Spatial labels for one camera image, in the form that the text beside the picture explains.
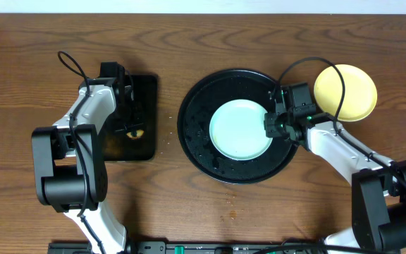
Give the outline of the yellow plate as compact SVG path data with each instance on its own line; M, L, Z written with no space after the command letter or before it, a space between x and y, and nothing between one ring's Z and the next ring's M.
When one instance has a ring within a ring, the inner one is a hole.
M371 77L362 69L347 64L336 68L343 76L345 96L338 119L340 121L360 121L373 112L378 93ZM319 108L335 116L341 99L343 86L333 67L323 70L314 84L314 97Z

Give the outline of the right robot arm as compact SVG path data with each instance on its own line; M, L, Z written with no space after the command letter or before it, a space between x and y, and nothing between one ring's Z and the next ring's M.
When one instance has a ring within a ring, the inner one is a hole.
M317 113L306 83L276 87L269 96L275 109L264 117L267 137L321 157L352 188L352 226L327 236L326 252L406 248L406 160L374 152L333 116Z

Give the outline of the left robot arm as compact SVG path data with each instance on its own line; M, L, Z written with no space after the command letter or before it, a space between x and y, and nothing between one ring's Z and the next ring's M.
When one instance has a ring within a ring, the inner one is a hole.
M130 253L126 228L105 201L108 179L98 135L138 136L133 78L116 62L103 62L98 78L85 77L66 115L31 135L38 200L73 220L91 253Z

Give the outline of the green and yellow sponge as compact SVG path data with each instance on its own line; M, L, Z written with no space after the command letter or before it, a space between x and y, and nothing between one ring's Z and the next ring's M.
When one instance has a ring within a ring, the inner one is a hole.
M130 131L126 133L126 135L129 137L131 140L137 140L140 139L144 135L144 131L142 129Z

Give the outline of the light blue plate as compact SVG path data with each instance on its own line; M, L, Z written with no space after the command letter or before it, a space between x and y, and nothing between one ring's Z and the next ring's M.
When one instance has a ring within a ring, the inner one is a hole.
M264 128L265 113L262 105L248 99L221 105L209 122L213 146L225 157L238 161L259 157L272 144Z

